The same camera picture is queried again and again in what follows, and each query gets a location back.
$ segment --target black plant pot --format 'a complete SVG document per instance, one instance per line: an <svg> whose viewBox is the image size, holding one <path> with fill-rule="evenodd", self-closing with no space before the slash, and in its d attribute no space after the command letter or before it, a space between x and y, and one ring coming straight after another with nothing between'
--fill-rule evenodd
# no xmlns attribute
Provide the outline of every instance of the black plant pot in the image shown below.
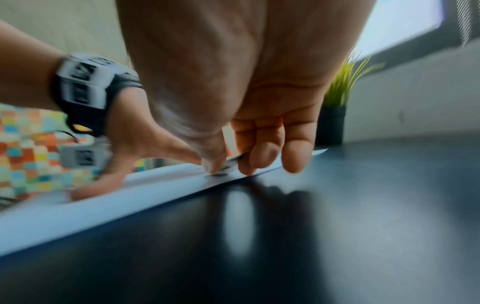
<svg viewBox="0 0 480 304"><path fill-rule="evenodd" d="M316 126L315 146L341 145L347 107L322 108Z"/></svg>

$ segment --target colorful mosaic tile wall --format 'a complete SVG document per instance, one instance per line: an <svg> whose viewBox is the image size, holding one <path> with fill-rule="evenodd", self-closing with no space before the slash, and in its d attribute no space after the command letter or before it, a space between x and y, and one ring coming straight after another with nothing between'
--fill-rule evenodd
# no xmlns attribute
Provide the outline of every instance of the colorful mosaic tile wall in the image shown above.
<svg viewBox="0 0 480 304"><path fill-rule="evenodd" d="M77 187L91 182L100 171L68 170L60 166L59 149L73 144L61 112L15 108L0 104L0 197L30 198L38 193ZM92 143L88 135L75 135ZM145 161L135 171L145 170Z"/></svg>

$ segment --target black table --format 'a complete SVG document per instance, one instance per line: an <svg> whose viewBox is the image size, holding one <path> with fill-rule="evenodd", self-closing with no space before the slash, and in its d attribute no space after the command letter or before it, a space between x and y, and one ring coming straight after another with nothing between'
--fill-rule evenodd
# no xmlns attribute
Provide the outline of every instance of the black table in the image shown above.
<svg viewBox="0 0 480 304"><path fill-rule="evenodd" d="M0 259L0 303L480 303L480 136L332 148Z"/></svg>

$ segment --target black wrist strap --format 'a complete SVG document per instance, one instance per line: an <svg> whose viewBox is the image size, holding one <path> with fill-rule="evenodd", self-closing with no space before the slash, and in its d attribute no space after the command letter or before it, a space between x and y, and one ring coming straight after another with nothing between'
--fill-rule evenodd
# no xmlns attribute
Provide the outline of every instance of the black wrist strap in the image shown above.
<svg viewBox="0 0 480 304"><path fill-rule="evenodd" d="M64 61L51 83L51 95L67 114L66 124L73 132L98 137L104 135L117 95L128 87L142 87L132 70L96 55L80 54ZM91 131L80 131L74 125Z"/></svg>

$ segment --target hand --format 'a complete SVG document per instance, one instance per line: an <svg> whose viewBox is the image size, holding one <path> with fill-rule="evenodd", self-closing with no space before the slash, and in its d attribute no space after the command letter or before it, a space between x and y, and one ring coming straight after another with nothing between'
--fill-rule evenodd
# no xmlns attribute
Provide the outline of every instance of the hand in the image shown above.
<svg viewBox="0 0 480 304"><path fill-rule="evenodd" d="M375 0L117 0L123 36L154 118L202 157L226 158L231 121L239 169L282 152L299 172L315 144L323 96Z"/></svg>
<svg viewBox="0 0 480 304"><path fill-rule="evenodd" d="M135 162L142 158L170 158L201 164L201 159L185 142L154 121L147 95L140 88L126 88L119 93L108 114L105 134L113 156L97 181L71 192L72 200L117 190Z"/></svg>

